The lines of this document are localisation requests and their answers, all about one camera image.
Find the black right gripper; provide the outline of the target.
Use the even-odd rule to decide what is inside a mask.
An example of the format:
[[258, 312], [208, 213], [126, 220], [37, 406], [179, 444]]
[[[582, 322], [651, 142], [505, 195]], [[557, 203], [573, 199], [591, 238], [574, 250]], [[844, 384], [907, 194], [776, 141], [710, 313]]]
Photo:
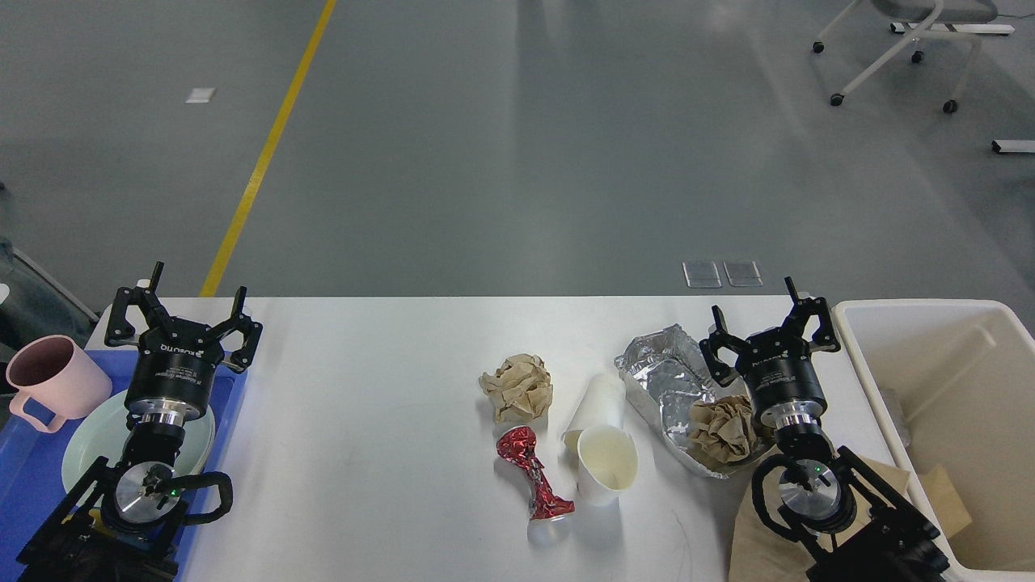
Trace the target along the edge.
[[[699, 341], [699, 350], [711, 379], [729, 386], [736, 376], [746, 381], [755, 419], [777, 424], [777, 417], [805, 413], [818, 419], [827, 410], [825, 395], [818, 382], [814, 352], [839, 352], [842, 344], [833, 329], [826, 299], [799, 296], [791, 277], [783, 283], [792, 308], [780, 327], [740, 339], [729, 334], [720, 305], [711, 305], [714, 327]], [[720, 351], [731, 351], [737, 363], [728, 365]]]

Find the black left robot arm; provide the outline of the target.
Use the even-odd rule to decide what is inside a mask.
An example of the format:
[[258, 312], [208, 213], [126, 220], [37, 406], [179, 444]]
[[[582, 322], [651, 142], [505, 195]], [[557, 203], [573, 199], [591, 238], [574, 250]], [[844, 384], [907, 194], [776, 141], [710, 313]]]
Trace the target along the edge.
[[263, 327], [245, 310], [245, 287], [218, 324], [169, 314], [161, 275], [157, 262], [147, 284], [119, 288], [108, 312], [103, 343], [137, 349], [125, 445], [118, 460], [100, 454], [23, 545], [22, 581], [171, 581], [174, 539], [232, 508], [229, 475], [175, 464], [193, 425], [210, 414], [219, 369], [247, 371]]

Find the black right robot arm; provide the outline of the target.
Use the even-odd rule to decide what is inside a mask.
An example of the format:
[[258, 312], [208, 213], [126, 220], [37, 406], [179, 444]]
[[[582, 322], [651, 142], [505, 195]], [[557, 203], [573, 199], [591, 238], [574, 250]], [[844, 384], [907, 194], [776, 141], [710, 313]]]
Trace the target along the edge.
[[773, 433], [778, 450], [751, 482], [758, 519], [812, 556], [810, 581], [942, 581], [949, 563], [939, 528], [824, 433], [828, 402], [812, 357], [842, 345], [826, 299], [801, 296], [791, 277], [783, 283], [792, 305], [779, 327], [739, 338], [713, 305], [713, 328], [699, 343], [712, 379], [743, 380], [755, 421]]

